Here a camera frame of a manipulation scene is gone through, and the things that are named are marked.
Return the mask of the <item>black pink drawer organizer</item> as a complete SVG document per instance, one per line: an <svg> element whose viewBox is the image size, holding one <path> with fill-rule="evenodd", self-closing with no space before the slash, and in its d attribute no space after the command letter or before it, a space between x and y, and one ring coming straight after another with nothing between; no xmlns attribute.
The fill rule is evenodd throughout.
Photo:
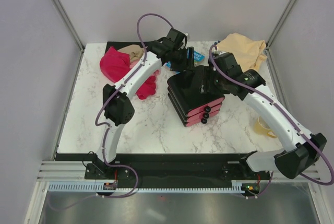
<svg viewBox="0 0 334 224"><path fill-rule="evenodd" d="M168 97L185 127L206 124L210 117L219 113L225 100L224 95L200 92L205 69L206 66L199 65L167 80Z"/></svg>

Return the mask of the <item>magenta t shirt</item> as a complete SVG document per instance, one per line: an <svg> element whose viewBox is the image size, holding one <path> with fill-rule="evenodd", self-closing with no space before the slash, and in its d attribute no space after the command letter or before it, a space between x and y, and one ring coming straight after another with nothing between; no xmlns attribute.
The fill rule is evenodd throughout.
<svg viewBox="0 0 334 224"><path fill-rule="evenodd" d="M121 80L131 69L129 55L121 53L114 48L109 48L100 60L100 69L103 75L116 83ZM137 90L136 95L140 100L147 99L156 94L157 76L150 75L144 84Z"/></svg>

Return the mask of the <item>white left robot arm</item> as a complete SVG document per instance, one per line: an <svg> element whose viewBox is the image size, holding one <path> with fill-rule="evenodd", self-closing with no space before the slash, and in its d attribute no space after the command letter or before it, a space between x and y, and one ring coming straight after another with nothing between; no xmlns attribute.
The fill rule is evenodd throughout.
<svg viewBox="0 0 334 224"><path fill-rule="evenodd" d="M103 105L95 119L96 126L105 125L105 134L101 142L98 157L103 160L97 165L96 172L104 179L114 174L117 146L122 130L135 110L131 99L145 81L158 71L166 62L180 64L185 69L190 59L181 51L185 49L187 36L172 28L168 35L144 46L144 55L123 78L114 85L103 87Z"/></svg>

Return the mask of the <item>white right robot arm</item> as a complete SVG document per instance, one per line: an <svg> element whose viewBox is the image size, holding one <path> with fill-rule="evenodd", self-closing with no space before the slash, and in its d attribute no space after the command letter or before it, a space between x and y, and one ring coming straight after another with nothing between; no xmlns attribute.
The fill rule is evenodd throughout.
<svg viewBox="0 0 334 224"><path fill-rule="evenodd" d="M259 171L278 170L288 179L302 176L322 185L305 174L306 169L323 157L327 143L322 133L313 134L300 124L277 100L263 77L253 69L242 71L232 53L209 53L206 91L230 93L249 105L269 125L282 149L250 152L239 165L239 173L251 179Z"/></svg>

